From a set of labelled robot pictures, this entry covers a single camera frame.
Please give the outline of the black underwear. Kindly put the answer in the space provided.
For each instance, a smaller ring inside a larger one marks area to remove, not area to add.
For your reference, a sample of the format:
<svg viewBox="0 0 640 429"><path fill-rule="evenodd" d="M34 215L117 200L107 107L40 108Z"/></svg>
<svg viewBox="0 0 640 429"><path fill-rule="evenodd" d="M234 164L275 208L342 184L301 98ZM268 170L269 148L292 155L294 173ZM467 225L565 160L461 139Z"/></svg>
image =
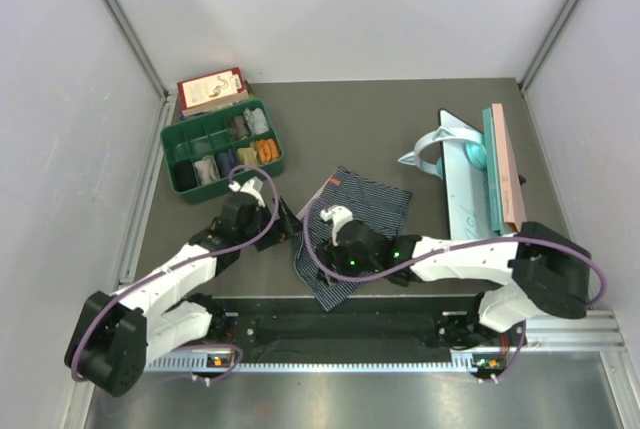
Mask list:
<svg viewBox="0 0 640 429"><path fill-rule="evenodd" d="M192 190L198 186L198 178L190 160L177 162L173 167L174 187L177 192Z"/></svg>

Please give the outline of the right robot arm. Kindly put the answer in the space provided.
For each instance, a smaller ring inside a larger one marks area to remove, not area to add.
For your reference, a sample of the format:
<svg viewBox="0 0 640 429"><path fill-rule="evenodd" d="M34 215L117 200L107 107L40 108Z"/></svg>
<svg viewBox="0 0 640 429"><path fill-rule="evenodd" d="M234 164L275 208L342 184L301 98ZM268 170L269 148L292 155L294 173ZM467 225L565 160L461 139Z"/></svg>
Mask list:
<svg viewBox="0 0 640 429"><path fill-rule="evenodd" d="M582 319L589 303L590 253L537 222L524 223L512 235L462 242L389 238L354 220L314 245L312 254L326 275L344 282L496 284L477 295L475 312L466 321L469 337L481 345L539 315Z"/></svg>

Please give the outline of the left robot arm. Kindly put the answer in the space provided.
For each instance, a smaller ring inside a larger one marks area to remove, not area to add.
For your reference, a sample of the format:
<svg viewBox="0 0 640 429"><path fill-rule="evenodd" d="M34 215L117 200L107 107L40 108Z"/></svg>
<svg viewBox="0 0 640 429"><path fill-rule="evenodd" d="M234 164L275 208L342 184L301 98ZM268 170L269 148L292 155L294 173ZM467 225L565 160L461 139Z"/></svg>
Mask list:
<svg viewBox="0 0 640 429"><path fill-rule="evenodd" d="M119 397L167 353L227 345L225 310L198 287L234 264L244 248L262 251L301 230L284 201L269 209L256 196L231 195L220 215L166 263L112 294L97 291L86 299L64 356L73 379Z"/></svg>

